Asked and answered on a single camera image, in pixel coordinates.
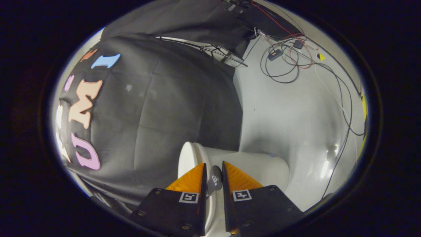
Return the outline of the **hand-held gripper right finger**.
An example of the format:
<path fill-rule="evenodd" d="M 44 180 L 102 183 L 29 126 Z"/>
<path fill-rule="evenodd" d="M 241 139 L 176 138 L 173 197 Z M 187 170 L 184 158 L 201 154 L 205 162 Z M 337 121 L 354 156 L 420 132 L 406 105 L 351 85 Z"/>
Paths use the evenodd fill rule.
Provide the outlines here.
<path fill-rule="evenodd" d="M 302 219 L 277 185 L 263 186 L 227 161 L 222 172 L 225 229 L 232 236 L 275 236 Z"/>

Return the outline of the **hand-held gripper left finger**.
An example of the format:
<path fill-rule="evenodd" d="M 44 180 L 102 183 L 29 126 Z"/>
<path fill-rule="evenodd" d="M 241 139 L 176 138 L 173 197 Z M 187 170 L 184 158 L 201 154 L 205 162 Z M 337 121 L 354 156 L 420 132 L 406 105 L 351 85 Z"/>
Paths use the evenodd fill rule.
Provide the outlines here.
<path fill-rule="evenodd" d="M 154 188 L 129 220 L 167 237 L 201 237 L 206 233 L 207 166 L 201 163 L 167 188 Z"/>

